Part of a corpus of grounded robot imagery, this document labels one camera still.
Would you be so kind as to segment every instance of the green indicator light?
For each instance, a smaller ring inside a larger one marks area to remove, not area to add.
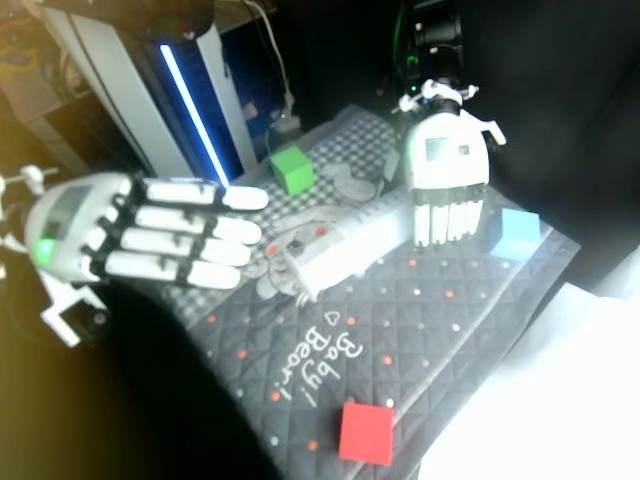
[[[51,263],[53,250],[56,247],[56,241],[53,238],[43,238],[36,245],[36,263],[41,267],[46,267]]]

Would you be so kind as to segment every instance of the light blue block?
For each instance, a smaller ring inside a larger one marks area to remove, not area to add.
[[[537,213],[503,208],[498,241],[491,255],[515,261],[531,258],[542,242]]]

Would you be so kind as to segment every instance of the white robotic hand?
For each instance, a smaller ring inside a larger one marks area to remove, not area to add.
[[[48,190],[29,214],[33,263],[71,283],[125,277],[212,289],[240,282],[262,231],[220,215],[260,210],[263,190],[198,179],[136,179],[102,173]]]
[[[403,111],[427,100],[430,114],[406,138],[405,174],[414,203],[414,243],[442,245],[474,235],[489,182],[489,155],[482,132],[498,145],[506,138],[495,122],[482,122],[461,108],[477,88],[459,92],[433,80],[420,95],[400,101]]]

